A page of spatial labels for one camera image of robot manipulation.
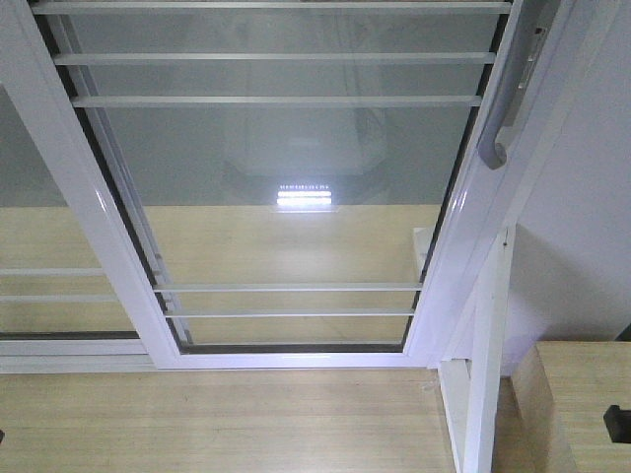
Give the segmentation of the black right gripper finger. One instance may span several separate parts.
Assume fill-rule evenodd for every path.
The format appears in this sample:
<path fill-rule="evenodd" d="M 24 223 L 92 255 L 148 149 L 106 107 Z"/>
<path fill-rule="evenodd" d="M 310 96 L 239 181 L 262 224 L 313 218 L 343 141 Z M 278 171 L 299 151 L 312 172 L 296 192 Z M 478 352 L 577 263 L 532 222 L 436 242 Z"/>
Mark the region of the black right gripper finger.
<path fill-rule="evenodd" d="M 612 442 L 631 442 L 631 411 L 610 405 L 603 420 Z"/>

